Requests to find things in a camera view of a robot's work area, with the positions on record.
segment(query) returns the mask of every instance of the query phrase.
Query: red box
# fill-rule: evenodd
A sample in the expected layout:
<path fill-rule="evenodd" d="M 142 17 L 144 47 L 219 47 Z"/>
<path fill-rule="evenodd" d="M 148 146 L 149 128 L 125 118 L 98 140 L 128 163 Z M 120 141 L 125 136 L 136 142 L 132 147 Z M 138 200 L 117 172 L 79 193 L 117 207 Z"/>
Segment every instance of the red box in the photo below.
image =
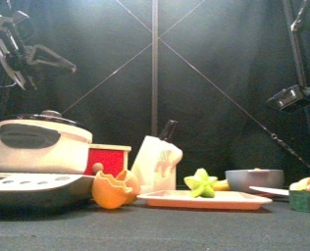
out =
<path fill-rule="evenodd" d="M 128 169 L 130 146 L 90 144 L 86 176 L 93 176 L 93 165 L 102 163 L 104 173 L 117 176 L 122 170 Z"/>

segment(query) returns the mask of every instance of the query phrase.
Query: bowl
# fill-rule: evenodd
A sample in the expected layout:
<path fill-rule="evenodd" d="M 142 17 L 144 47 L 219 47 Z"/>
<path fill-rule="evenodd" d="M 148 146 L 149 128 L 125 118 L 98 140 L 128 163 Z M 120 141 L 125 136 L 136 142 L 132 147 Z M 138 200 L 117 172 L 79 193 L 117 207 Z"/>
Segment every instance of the bowl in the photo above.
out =
<path fill-rule="evenodd" d="M 232 191 L 258 194 L 262 192 L 249 186 L 282 188 L 284 184 L 283 170 L 231 170 L 224 174 Z"/>

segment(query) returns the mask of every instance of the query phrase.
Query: pink plate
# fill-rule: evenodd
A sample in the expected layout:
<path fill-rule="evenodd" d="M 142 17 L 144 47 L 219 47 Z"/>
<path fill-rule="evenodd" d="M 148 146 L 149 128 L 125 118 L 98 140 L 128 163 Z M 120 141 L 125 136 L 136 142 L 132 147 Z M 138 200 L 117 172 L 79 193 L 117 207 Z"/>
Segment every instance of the pink plate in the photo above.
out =
<path fill-rule="evenodd" d="M 191 190 L 164 190 L 138 195 L 145 199 L 149 206 L 197 208 L 197 209 L 224 209 L 224 210 L 258 210 L 263 204 L 274 200 L 244 192 L 216 191 L 215 198 L 192 198 Z"/>

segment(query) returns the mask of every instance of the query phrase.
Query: rice cooker lid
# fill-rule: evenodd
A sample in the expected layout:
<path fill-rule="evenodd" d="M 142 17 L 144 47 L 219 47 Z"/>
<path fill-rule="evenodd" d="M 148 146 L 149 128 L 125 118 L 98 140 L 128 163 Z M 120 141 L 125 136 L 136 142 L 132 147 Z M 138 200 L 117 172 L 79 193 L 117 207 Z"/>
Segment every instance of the rice cooker lid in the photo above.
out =
<path fill-rule="evenodd" d="M 7 116 L 2 119 L 2 121 L 8 121 L 8 120 L 35 120 L 35 121 L 54 122 L 86 129 L 81 123 L 62 118 L 62 115 L 58 112 L 50 110 L 43 111 L 41 114 L 18 114 Z"/>

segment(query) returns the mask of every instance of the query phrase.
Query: white knife block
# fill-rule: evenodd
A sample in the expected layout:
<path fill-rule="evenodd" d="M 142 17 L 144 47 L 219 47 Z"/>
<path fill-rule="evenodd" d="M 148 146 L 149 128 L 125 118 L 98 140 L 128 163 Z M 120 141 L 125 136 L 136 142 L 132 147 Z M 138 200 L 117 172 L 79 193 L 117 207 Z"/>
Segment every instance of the white knife block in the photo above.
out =
<path fill-rule="evenodd" d="M 183 151 L 157 137 L 146 136 L 132 167 L 141 184 L 141 194 L 176 190 L 176 165 Z"/>

